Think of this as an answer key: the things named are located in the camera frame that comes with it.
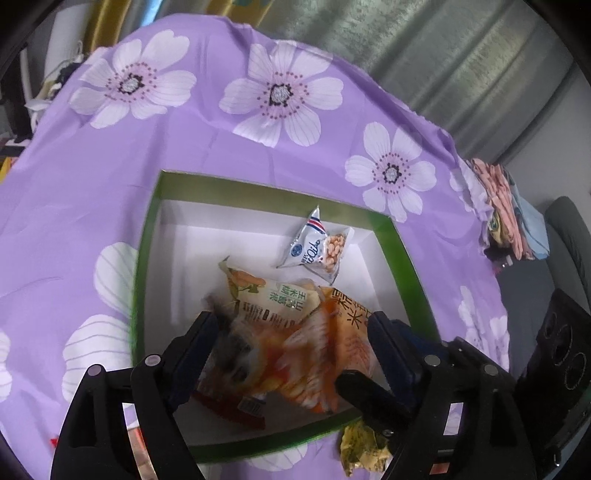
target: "purple tablecloth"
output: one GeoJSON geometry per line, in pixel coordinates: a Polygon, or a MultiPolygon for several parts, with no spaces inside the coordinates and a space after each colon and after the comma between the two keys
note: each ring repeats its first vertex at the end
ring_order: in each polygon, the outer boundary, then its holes
{"type": "MultiPolygon", "coordinates": [[[[164,168],[386,212],[442,338],[506,366],[506,312],[479,245],[489,211],[459,166],[449,134],[364,72],[247,25],[175,15],[101,49],[0,186],[0,428],[14,452],[47,479],[85,369],[130,365],[136,249],[164,168]]],[[[336,451],[330,436],[221,476],[344,478],[336,451]]]]}

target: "light blue cloth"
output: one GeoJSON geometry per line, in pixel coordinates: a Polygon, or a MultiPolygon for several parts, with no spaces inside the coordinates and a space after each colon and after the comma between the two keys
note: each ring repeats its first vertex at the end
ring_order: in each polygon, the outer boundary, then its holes
{"type": "Polygon", "coordinates": [[[550,244],[548,243],[548,232],[546,231],[544,216],[532,204],[519,195],[519,190],[511,174],[507,170],[504,170],[504,172],[511,188],[515,217],[525,235],[531,252],[538,260],[548,258],[550,244]]]}

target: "white wall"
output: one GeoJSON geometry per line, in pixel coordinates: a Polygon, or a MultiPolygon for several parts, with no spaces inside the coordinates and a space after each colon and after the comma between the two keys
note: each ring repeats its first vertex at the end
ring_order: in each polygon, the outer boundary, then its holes
{"type": "Polygon", "coordinates": [[[591,230],[591,86],[580,71],[507,169],[539,210],[566,195],[591,230]]]}

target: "gray sofa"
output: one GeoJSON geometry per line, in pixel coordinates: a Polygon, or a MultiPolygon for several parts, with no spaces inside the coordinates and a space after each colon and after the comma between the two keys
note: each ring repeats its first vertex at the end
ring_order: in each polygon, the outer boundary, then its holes
{"type": "MultiPolygon", "coordinates": [[[[516,262],[498,276],[511,336],[511,373],[518,377],[535,349],[550,296],[562,289],[587,312],[591,304],[591,234],[568,197],[555,200],[544,214],[550,256],[546,260],[516,262]]],[[[587,430],[587,422],[563,449],[566,460],[587,430]]],[[[558,470],[547,477],[551,479],[558,470]]]]}

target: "black speaker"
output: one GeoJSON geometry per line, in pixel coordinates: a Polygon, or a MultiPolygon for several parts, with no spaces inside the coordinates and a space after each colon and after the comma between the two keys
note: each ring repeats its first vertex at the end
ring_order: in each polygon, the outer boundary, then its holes
{"type": "Polygon", "coordinates": [[[591,316],[557,289],[536,341],[514,397],[541,478],[591,410],[591,316]]]}

